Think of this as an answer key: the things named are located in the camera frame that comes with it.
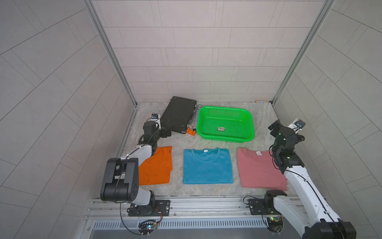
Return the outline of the orange t-shirt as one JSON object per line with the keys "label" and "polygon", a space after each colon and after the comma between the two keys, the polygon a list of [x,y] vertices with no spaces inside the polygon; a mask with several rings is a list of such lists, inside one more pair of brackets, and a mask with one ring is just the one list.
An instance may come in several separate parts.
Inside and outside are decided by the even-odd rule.
{"label": "orange t-shirt", "polygon": [[172,147],[158,147],[154,155],[139,166],[139,185],[168,184],[172,170]]}

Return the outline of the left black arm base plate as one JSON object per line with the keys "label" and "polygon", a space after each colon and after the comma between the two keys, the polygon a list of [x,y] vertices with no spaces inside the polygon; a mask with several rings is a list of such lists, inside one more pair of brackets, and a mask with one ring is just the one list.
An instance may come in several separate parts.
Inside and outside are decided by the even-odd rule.
{"label": "left black arm base plate", "polygon": [[171,201],[155,200],[146,206],[131,206],[127,212],[129,217],[159,217],[169,216]]}

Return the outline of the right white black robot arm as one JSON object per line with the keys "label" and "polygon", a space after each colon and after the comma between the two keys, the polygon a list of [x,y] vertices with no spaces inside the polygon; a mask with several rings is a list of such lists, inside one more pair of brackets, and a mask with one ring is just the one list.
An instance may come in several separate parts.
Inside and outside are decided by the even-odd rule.
{"label": "right white black robot arm", "polygon": [[292,204],[282,192],[269,190],[265,200],[289,221],[303,239],[354,239],[357,236],[355,227],[343,221],[326,202],[294,151],[295,145],[305,140],[298,134],[305,125],[300,118],[289,126],[276,120],[268,129],[275,139],[269,148],[274,167],[292,184],[306,212]]}

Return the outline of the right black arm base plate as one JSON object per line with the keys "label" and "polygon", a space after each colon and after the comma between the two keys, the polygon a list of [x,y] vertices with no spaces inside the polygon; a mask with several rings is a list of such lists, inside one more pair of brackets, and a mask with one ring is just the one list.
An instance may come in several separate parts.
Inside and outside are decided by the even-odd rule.
{"label": "right black arm base plate", "polygon": [[249,209],[251,215],[280,215],[274,208],[273,198],[265,196],[264,199],[254,199],[251,198],[248,200]]}

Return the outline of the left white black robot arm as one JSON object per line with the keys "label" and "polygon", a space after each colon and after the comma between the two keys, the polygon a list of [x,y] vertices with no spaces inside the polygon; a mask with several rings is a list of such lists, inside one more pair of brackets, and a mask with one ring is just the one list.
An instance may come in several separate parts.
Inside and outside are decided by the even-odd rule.
{"label": "left white black robot arm", "polygon": [[148,206],[153,198],[151,191],[139,187],[139,166],[157,150],[161,138],[171,136],[170,120],[155,119],[143,125],[144,134],[135,150],[126,156],[107,161],[100,189],[100,199],[113,203],[131,203]]}

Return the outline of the blue t-shirt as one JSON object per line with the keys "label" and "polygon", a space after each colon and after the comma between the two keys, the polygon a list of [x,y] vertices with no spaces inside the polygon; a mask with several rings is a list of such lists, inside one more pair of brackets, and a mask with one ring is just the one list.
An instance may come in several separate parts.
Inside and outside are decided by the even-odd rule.
{"label": "blue t-shirt", "polygon": [[228,149],[185,149],[184,184],[231,184],[233,169]]}

